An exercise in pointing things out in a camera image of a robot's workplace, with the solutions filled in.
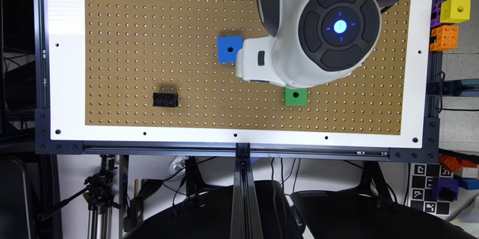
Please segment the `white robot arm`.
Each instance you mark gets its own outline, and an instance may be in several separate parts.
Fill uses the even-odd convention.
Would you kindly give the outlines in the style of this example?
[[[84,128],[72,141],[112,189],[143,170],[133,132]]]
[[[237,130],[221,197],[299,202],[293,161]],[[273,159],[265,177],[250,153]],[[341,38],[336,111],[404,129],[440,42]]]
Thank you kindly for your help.
[[[376,46],[381,10],[398,1],[257,0],[268,36],[244,40],[237,76],[287,88],[348,76]]]

